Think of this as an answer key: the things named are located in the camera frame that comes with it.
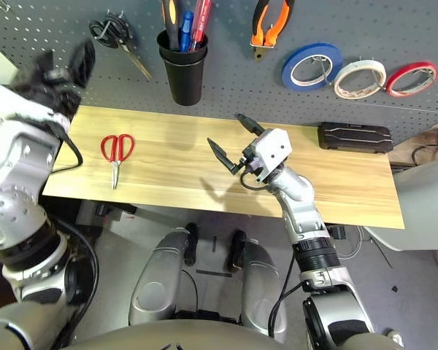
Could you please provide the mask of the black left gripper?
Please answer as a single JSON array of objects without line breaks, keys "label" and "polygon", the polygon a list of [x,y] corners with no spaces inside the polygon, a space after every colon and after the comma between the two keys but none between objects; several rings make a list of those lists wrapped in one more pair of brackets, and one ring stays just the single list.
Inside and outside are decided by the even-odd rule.
[{"label": "black left gripper", "polygon": [[[70,58],[70,76],[75,85],[86,88],[96,62],[96,52],[90,39],[79,43]],[[53,51],[46,50],[34,58],[34,71],[45,74],[54,69]],[[81,97],[72,90],[58,90],[55,85],[44,82],[38,74],[18,72],[18,94],[59,112],[70,120],[79,108]]]}]

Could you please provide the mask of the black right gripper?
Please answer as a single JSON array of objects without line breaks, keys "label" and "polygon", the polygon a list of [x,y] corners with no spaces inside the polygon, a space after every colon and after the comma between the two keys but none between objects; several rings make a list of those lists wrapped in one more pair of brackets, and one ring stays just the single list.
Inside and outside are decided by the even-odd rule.
[{"label": "black right gripper", "polygon": [[[253,118],[247,117],[241,113],[235,114],[235,117],[250,133],[260,136],[265,131],[265,128]],[[207,141],[215,157],[227,168],[228,171],[231,172],[231,174],[235,175],[243,166],[245,167],[240,175],[241,182],[245,180],[247,174],[255,175],[255,180],[257,182],[262,181],[260,178],[262,172],[262,157],[260,156],[255,144],[249,144],[243,149],[242,158],[240,159],[240,162],[236,164],[227,157],[226,152],[212,139],[208,138]]]}]

